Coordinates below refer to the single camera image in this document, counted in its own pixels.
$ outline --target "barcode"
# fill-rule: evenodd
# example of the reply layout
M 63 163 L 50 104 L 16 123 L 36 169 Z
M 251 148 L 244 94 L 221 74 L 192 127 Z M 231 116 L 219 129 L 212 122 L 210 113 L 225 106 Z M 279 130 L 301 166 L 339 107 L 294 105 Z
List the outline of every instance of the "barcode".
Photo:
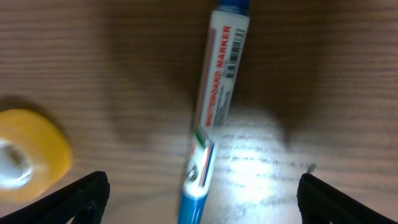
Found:
M 234 41 L 232 43 L 231 55 L 229 56 L 228 66 L 226 70 L 226 78 L 235 78 L 236 68 L 239 65 L 239 55 L 241 54 L 245 31 L 241 29 L 235 30 Z

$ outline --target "marker body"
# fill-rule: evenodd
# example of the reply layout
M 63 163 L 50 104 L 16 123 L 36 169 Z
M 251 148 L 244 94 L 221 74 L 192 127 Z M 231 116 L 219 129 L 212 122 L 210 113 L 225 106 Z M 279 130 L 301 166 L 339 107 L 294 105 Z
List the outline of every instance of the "marker body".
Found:
M 178 224 L 201 220 L 218 148 L 211 133 L 228 114 L 249 25 L 249 17 L 242 12 L 239 7 L 222 5 L 211 14 Z

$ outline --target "tape roll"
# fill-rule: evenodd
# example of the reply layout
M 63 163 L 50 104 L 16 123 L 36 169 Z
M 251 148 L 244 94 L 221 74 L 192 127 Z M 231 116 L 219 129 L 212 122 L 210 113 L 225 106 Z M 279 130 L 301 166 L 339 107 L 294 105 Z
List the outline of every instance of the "tape roll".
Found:
M 29 110 L 0 113 L 0 198 L 25 202 L 64 176 L 72 154 L 65 136 Z

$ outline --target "tape roll hole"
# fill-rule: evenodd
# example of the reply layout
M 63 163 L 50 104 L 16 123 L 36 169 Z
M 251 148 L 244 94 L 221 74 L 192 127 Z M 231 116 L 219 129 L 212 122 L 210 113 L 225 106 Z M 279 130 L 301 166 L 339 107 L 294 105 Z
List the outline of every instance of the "tape roll hole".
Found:
M 19 189 L 33 176 L 29 158 L 15 144 L 0 139 L 0 189 Z

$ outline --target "wooden table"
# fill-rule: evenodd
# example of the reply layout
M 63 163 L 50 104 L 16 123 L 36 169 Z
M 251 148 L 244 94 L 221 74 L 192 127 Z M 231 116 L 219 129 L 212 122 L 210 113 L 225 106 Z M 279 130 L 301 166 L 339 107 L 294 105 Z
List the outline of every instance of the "wooden table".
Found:
M 2 102 L 106 171 L 103 223 L 176 223 L 210 12 L 204 0 L 2 0 Z M 314 175 L 398 220 L 398 2 L 253 1 L 202 223 L 300 223 Z M 2 203 L 1 215 L 22 205 Z

